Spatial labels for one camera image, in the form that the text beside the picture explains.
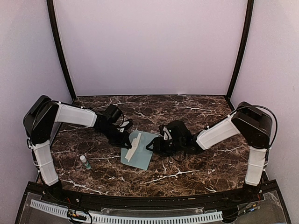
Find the small glue stick bottle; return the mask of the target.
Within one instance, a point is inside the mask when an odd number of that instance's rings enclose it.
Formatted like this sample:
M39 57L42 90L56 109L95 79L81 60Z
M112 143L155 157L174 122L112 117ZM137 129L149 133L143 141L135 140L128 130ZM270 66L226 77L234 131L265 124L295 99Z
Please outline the small glue stick bottle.
M84 166L87 170L91 169L91 165L89 164L88 160L86 159L86 157L84 155L80 156L80 160L84 164Z

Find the light blue envelope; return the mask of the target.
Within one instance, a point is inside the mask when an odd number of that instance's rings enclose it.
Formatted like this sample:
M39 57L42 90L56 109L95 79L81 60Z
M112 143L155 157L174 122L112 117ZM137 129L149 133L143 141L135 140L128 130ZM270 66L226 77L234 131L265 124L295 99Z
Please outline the light blue envelope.
M158 137L156 134L152 134L149 132L142 132L135 130L133 131L129 139L132 142L134 138L137 138L138 134L141 133L140 141L136 151L134 152L133 156L131 157L130 161L125 158L127 155L128 149L122 148L121 149L121 163L143 170L147 170L150 160L152 158L153 152L146 149L146 146L155 138Z

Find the black front table rail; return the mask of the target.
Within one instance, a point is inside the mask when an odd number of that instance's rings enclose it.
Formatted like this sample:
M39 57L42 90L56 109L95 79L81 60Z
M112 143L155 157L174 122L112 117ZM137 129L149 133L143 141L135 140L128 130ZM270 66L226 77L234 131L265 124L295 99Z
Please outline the black front table rail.
M89 210L100 210L102 208L162 210L195 207L226 210L235 208L239 204L250 203L258 199L257 194L254 194L251 190L244 189L205 195L173 197L103 196L63 189L60 191L61 197L54 198L41 185L38 186L39 190L37 190L36 193L41 195L43 200L69 205L71 208L84 208Z

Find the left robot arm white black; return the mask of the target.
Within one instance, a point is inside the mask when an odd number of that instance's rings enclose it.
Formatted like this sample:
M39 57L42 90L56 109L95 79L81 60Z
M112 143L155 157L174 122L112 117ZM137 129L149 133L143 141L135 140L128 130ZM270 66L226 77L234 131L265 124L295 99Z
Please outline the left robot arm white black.
M51 186L47 195L55 203L63 203L66 193L55 185L59 178L50 149L54 125L67 123L93 128L95 132L104 135L109 144L129 149L132 145L128 130L133 126L133 121L124 119L118 125L120 117L124 117L123 112L113 104L97 112L92 108L55 101L46 95L40 96L33 104L23 119L27 145L33 152L42 180L47 186Z

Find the right black frame post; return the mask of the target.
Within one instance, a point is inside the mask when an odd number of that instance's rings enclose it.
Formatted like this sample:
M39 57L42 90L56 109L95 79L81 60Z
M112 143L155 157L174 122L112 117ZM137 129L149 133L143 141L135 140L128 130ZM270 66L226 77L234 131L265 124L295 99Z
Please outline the right black frame post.
M238 49L238 54L236 57L235 66L233 69L232 77L228 86L228 91L225 95L226 100L229 102L231 100L231 97L233 95L233 91L235 89L235 85L238 79L238 75L240 72L241 64L243 61L247 40L249 36L249 29L251 25L251 19L253 14L253 8L254 8L254 0L247 0L247 7L246 7L246 13L245 13L245 19L244 19L244 25L242 30L242 36L240 40L240 45Z

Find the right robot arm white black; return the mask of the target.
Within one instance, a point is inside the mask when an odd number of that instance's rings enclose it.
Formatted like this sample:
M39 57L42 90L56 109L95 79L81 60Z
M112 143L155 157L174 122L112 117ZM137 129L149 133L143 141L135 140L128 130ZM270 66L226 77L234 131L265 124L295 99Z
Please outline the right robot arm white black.
M246 186L239 191L238 198L247 203L256 196L255 186L260 183L267 166L269 151L277 136L277 133L271 132L272 128L278 128L278 120L270 109L241 102L225 118L195 135L180 120L160 125L160 136L155 137L146 149L164 156L173 156L181 151L201 154L232 136L242 135L249 145L249 159Z

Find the left black frame post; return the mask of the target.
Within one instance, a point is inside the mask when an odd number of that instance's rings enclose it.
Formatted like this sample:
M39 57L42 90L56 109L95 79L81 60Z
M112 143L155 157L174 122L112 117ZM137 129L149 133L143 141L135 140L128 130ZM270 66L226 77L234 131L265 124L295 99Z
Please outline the left black frame post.
M47 3L48 15L49 15L49 19L50 19L50 25L51 25L52 35L53 35L53 39L54 39L58 59L59 59L60 66L61 66L61 69L62 69L62 72L63 72L64 80L65 80L66 85L67 85L68 92L69 92L70 97L73 101L77 98L77 96L76 96L76 93L75 93L75 90L74 90L74 87L73 87L73 84L72 84L72 81L71 81L71 76L70 76L69 71L68 71L66 59L65 59L65 56L64 56L63 47L62 47L62 44L61 44L61 39L60 39L58 25L57 25L57 19L56 19L56 13L55 13L55 9L54 9L54 1L53 0L46 0L46 3Z

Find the white letter paper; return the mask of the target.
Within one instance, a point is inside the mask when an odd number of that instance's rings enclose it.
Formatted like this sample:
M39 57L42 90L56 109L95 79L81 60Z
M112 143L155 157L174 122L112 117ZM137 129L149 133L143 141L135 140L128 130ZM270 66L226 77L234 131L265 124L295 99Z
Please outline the white letter paper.
M133 138L133 141L131 143L132 147L128 150L125 159L127 159L128 162L130 162L131 158L133 157L134 153L136 152L139 143L140 143L140 139L141 139L141 135L142 133L138 133L136 138Z

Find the black frame post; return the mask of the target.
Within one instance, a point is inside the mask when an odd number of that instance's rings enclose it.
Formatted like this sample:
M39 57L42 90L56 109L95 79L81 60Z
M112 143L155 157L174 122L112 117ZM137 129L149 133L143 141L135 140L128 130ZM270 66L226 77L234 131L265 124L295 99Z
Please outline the black frame post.
M235 66L233 69L232 77L228 86L228 91L225 95L226 100L229 102L231 100L231 97L233 95L233 91L235 89L235 85L238 79L238 75L240 72L241 64L243 61L247 40L249 36L249 29L251 25L251 19L253 14L253 8L254 8L254 0L247 0L247 7L246 7L246 13L245 13L245 19L244 19L244 25L242 30L242 36L240 40L240 45L238 49L238 54L236 57Z
M75 90L74 90L74 87L73 87L73 84L72 84L72 81L71 81L71 76L70 76L69 71L68 71L66 59L65 59L65 56L64 56L63 47L62 47L62 44L61 44L61 39L60 39L58 25L57 25L57 19L56 19L56 13L55 13L55 9L54 9L54 1L53 0L46 0L46 3L47 3L48 15L49 15L49 19L50 19L50 25L51 25L52 35L53 35L53 39L54 39L58 59L59 59L60 66L61 66L61 69L62 69L62 72L63 72L64 80L65 80L66 85L67 85L68 92L69 92L70 97L73 101L77 98L77 96L76 96L76 93L75 93Z

